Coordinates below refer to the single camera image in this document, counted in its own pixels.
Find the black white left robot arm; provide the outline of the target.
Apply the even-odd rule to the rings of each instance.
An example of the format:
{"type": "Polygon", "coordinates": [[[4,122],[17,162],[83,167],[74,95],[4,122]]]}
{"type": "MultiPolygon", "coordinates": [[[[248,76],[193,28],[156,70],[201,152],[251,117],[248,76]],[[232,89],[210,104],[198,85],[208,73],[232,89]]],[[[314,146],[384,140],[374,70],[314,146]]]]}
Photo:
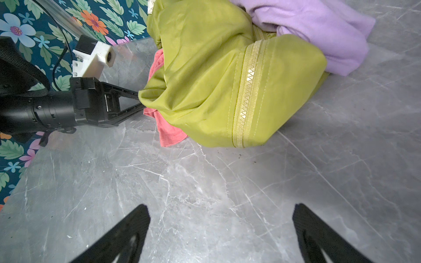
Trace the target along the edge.
{"type": "Polygon", "coordinates": [[[112,128],[142,111],[142,103],[121,109],[120,98],[138,99],[138,92],[99,81],[104,67],[112,67],[112,46],[86,35],[73,50],[77,60],[67,91],[53,91],[45,74],[26,61],[11,37],[1,37],[1,131],[26,141],[46,132],[45,146],[54,132],[73,134],[78,126],[112,128]]]}

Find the pink cloth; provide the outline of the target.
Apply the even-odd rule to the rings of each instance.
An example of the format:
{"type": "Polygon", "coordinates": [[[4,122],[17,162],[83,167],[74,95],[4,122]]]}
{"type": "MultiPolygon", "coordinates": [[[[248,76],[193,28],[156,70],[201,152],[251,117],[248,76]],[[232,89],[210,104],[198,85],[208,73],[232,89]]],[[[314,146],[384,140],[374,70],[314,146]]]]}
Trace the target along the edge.
{"type": "MultiPolygon", "coordinates": [[[[148,81],[152,79],[154,74],[163,65],[164,54],[163,50],[159,49],[154,55],[154,60],[149,71],[148,81]]],[[[156,109],[145,108],[143,110],[143,114],[155,119],[157,130],[160,136],[161,147],[170,147],[176,145],[188,137],[188,135],[184,133],[181,129],[169,124],[156,109]]]]}

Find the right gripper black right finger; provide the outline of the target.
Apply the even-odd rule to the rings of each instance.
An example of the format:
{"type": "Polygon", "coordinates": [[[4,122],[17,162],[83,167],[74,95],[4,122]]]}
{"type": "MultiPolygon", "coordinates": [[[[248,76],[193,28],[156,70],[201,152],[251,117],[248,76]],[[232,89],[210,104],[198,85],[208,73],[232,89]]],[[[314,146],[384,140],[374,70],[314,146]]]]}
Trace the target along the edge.
{"type": "Polygon", "coordinates": [[[372,263],[306,205],[295,205],[293,217],[299,249],[306,263],[372,263]]]}

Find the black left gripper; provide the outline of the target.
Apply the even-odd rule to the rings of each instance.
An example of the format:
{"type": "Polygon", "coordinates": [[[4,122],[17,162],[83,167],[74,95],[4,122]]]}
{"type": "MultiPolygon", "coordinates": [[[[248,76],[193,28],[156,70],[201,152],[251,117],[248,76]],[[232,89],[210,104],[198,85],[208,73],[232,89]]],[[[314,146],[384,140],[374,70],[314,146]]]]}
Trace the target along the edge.
{"type": "Polygon", "coordinates": [[[116,85],[101,82],[98,79],[72,77],[70,79],[70,91],[73,103],[73,118],[71,126],[95,126],[111,128],[118,126],[130,116],[145,109],[142,103],[133,105],[116,114],[109,115],[106,106],[106,96],[120,97],[138,100],[138,92],[122,88],[116,85]]]}

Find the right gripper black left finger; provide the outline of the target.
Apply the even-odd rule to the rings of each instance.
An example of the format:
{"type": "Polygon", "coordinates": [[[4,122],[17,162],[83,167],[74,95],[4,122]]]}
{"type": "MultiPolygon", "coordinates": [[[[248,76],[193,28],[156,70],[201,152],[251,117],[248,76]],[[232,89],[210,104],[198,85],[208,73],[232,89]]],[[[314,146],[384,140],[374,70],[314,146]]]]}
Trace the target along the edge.
{"type": "Polygon", "coordinates": [[[74,263],[138,263],[150,225],[148,207],[137,206],[74,263]]]}

